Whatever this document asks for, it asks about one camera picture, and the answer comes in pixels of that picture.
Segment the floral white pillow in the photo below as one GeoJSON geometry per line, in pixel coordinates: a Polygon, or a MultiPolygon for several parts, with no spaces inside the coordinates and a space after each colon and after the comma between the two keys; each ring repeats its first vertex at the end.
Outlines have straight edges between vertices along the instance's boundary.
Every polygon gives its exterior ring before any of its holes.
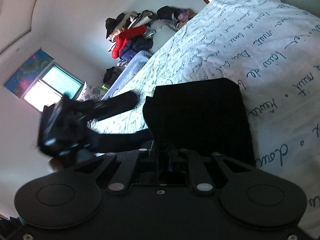
{"type": "Polygon", "coordinates": [[[106,92],[107,91],[103,88],[88,85],[87,82],[85,82],[79,96],[76,98],[76,101],[93,100],[97,102],[103,98],[106,92]]]}

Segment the green-framed window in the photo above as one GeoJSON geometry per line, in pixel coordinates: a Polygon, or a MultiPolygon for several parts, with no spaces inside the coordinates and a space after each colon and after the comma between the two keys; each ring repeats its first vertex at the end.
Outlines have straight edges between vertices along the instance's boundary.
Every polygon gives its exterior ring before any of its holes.
{"type": "Polygon", "coordinates": [[[53,62],[37,77],[22,99],[38,112],[43,112],[45,106],[58,103],[63,95],[74,99],[83,86],[83,81],[53,62]]]}

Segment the black bag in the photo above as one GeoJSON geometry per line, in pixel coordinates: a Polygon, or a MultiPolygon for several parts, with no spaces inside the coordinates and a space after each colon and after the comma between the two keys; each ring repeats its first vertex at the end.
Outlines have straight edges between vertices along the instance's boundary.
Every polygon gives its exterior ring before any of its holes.
{"type": "Polygon", "coordinates": [[[120,74],[124,71],[125,67],[114,66],[108,68],[103,78],[103,84],[112,86],[120,74]]]}

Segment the white and cream clothes stack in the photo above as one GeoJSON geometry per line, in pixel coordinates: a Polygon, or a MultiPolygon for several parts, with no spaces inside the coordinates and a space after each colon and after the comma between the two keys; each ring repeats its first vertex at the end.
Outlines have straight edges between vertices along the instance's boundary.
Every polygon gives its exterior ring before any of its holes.
{"type": "Polygon", "coordinates": [[[108,41],[111,42],[111,46],[108,49],[108,52],[111,52],[113,50],[114,46],[116,45],[116,38],[121,32],[127,29],[138,27],[140,25],[148,25],[156,19],[157,14],[149,10],[144,10],[142,12],[132,11],[125,14],[123,20],[116,26],[116,28],[109,35],[109,37],[106,38],[108,41]]]}

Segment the colourful floral poster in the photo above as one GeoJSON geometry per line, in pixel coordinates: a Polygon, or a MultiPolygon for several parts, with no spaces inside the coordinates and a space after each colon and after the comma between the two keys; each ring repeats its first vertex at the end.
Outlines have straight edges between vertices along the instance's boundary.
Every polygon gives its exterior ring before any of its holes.
{"type": "Polygon", "coordinates": [[[53,60],[52,56],[39,49],[8,78],[4,87],[21,98],[53,60]]]}

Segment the black garment beside pile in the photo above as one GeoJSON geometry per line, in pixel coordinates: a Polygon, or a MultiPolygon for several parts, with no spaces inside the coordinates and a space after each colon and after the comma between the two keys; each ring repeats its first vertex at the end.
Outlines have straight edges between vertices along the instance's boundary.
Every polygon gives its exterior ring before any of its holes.
{"type": "Polygon", "coordinates": [[[176,21],[181,14],[181,9],[170,7],[168,5],[157,10],[157,16],[161,20],[176,21]]]}

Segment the grey bundled garment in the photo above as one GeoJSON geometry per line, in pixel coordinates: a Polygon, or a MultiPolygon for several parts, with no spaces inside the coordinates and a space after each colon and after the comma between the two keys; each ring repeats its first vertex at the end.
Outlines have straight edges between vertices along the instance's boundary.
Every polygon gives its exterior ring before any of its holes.
{"type": "Polygon", "coordinates": [[[149,49],[153,54],[161,49],[164,44],[178,31],[175,22],[172,20],[155,20],[150,25],[150,29],[155,31],[152,36],[153,46],[149,49]]]}

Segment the purple cloth item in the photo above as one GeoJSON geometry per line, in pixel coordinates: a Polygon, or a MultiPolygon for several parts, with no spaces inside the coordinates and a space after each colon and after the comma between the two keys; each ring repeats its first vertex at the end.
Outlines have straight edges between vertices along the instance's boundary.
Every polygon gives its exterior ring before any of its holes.
{"type": "Polygon", "coordinates": [[[183,9],[181,13],[179,14],[177,21],[178,22],[187,22],[191,18],[193,18],[196,15],[195,12],[193,12],[191,9],[183,9]]]}

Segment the white script-print quilt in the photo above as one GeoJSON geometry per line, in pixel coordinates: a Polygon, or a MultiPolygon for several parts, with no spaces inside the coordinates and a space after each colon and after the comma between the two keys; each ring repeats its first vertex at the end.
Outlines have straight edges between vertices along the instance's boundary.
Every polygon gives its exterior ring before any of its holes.
{"type": "Polygon", "coordinates": [[[119,94],[227,78],[242,94],[254,165],[300,186],[319,238],[319,18],[271,0],[213,0],[119,94]]]}

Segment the navy blue jacket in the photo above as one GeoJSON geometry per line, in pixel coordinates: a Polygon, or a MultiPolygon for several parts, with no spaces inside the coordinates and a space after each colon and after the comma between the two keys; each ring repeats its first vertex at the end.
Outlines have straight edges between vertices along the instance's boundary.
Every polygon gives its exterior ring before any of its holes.
{"type": "Polygon", "coordinates": [[[144,50],[148,51],[153,46],[152,38],[144,38],[144,36],[139,35],[133,37],[127,42],[127,44],[120,50],[119,58],[125,61],[131,61],[134,56],[144,50]]]}

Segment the black pants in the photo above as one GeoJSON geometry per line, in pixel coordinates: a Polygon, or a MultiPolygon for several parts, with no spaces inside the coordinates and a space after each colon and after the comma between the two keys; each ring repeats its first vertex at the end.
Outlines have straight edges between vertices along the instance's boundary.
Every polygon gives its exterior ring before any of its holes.
{"type": "Polygon", "coordinates": [[[227,78],[157,86],[143,117],[158,150],[218,152],[255,166],[240,87],[227,78]]]}

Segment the red puffer jacket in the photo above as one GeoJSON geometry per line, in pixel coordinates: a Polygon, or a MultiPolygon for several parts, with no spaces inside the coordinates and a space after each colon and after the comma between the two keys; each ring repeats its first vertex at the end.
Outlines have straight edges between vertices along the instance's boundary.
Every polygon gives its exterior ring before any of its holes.
{"type": "Polygon", "coordinates": [[[117,59],[120,51],[130,41],[130,39],[139,35],[143,35],[146,32],[146,29],[146,25],[141,25],[121,32],[116,38],[116,45],[112,50],[111,57],[113,59],[117,59]]]}

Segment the black hat on pile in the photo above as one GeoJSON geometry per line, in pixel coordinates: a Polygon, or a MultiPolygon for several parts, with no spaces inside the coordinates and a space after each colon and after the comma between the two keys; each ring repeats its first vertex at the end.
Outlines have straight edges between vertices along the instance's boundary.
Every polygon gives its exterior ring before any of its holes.
{"type": "Polygon", "coordinates": [[[105,28],[106,28],[106,38],[114,31],[116,26],[123,20],[125,14],[121,13],[117,16],[117,18],[107,18],[105,21],[105,28]]]}

